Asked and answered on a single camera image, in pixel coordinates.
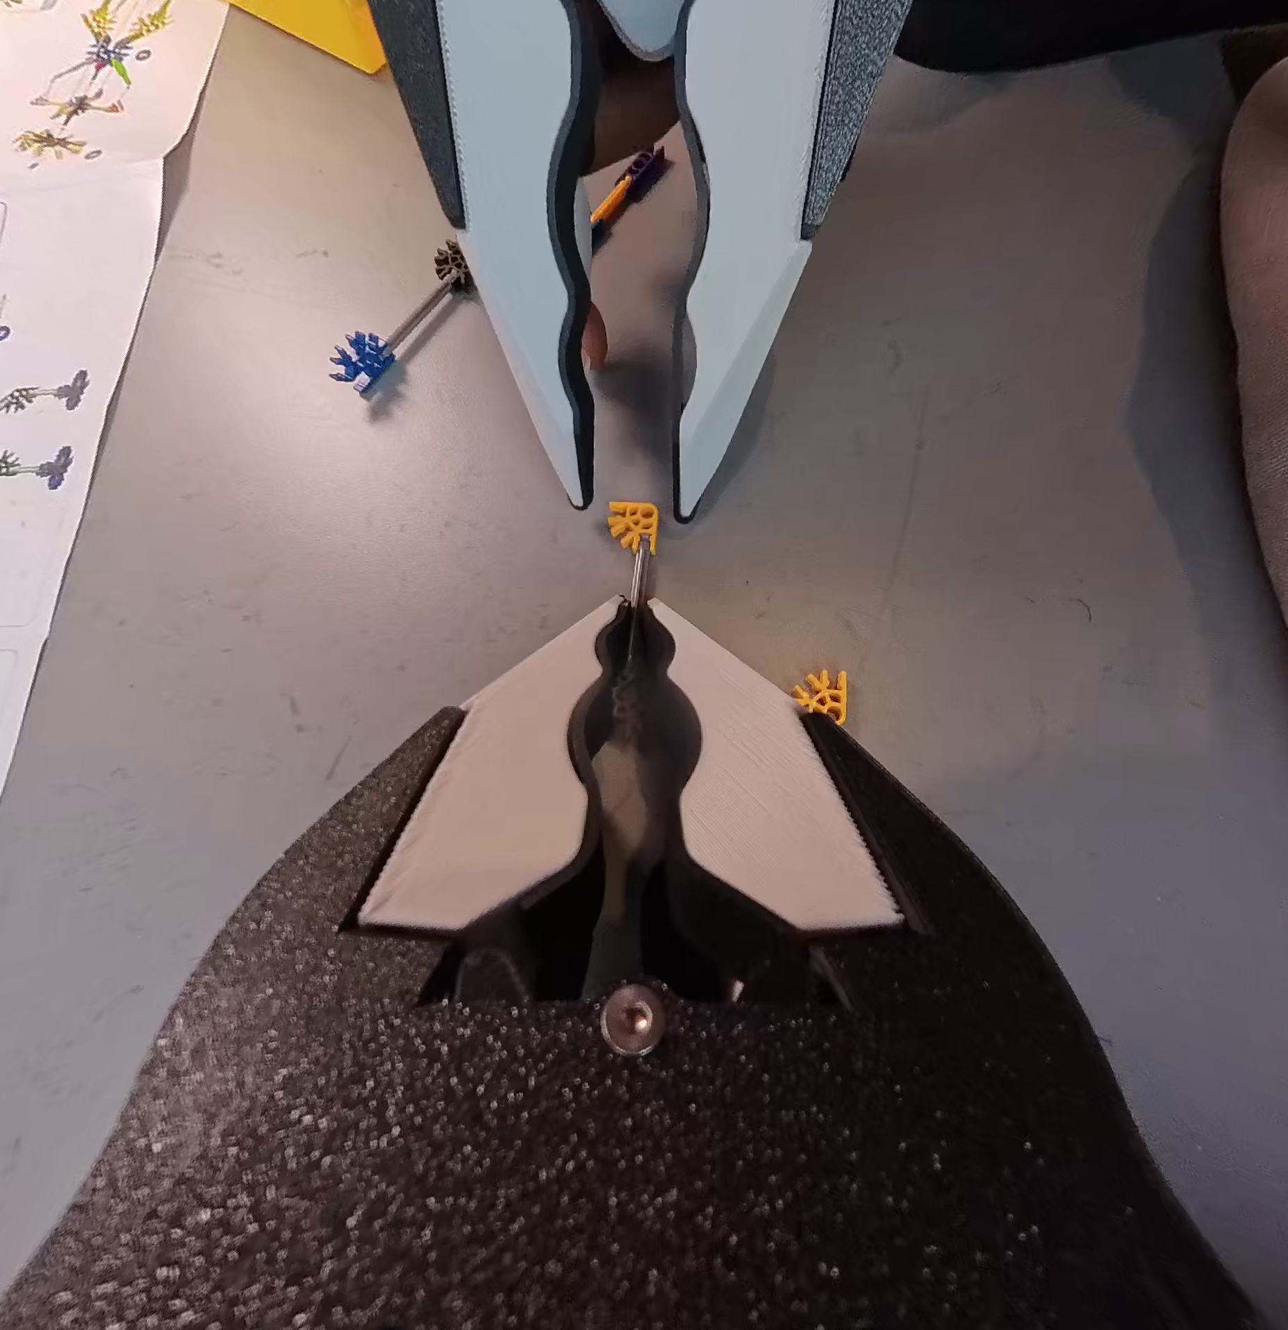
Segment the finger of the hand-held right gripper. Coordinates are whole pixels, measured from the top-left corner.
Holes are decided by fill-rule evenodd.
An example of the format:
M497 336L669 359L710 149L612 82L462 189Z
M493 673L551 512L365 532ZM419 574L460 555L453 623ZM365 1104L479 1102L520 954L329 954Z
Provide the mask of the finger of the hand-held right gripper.
M460 244L549 463L574 508L594 493L580 344L588 243L580 180L592 68L575 4L436 4L463 204Z
M812 254L802 234L835 4L681 10L677 102L698 237L677 313L674 511L692 522L720 473Z

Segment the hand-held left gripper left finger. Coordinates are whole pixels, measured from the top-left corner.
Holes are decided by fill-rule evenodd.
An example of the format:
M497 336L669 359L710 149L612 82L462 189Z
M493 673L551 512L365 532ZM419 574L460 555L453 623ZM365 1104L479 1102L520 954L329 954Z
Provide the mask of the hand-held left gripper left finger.
M598 796L586 719L623 609L595 607L463 706L361 928L460 934L582 859Z

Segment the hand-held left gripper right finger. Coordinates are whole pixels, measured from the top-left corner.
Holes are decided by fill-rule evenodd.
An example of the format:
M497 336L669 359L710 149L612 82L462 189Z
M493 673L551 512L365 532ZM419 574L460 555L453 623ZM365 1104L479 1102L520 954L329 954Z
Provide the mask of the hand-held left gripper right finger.
M643 739L677 922L697 940L904 928L802 709L663 601L644 629Z

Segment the blue yellow toy rod model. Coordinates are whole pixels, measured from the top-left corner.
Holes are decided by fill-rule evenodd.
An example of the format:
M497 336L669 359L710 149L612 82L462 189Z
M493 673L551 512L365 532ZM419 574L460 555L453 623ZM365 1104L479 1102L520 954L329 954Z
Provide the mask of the blue yellow toy rod model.
M597 255L601 246L609 241L618 218L647 197L654 186L667 175L669 169L670 162L667 149L663 145L655 145L632 159L605 200L591 214L589 235L592 255ZM467 296L476 292L476 281L468 260L456 240L450 240L436 252L434 269L437 283L467 280L471 283Z

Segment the yellow parts bin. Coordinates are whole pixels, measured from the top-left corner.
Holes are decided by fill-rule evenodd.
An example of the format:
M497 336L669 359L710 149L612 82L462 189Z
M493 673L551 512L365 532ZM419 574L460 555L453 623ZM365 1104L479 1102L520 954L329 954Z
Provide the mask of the yellow parts bin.
M230 2L230 7L368 76L387 67L368 2Z

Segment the blue toy connector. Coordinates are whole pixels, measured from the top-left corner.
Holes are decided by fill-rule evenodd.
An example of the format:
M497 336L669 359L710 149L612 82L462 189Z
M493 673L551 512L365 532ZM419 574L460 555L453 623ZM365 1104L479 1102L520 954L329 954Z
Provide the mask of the blue toy connector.
M358 330L348 335L342 345L335 347L330 378L368 398L394 365L396 350L391 342Z

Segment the white instruction sheet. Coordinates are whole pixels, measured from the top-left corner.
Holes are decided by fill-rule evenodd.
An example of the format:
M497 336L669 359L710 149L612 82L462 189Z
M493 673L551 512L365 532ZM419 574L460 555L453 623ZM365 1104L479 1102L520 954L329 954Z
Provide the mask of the white instruction sheet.
M227 4L0 4L0 799Z

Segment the grey desk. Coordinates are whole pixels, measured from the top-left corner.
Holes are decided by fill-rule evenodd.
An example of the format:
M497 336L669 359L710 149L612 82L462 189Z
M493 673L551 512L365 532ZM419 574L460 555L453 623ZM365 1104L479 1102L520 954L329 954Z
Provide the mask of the grey desk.
M1253 534L1207 44L893 65L657 591L850 727L1058 958L1153 1156L1288 1328L1288 643ZM575 512L485 309L376 405L327 376L451 234L393 87L232 13L0 804L0 1294L283 853L614 597L669 506L675 166L594 264Z

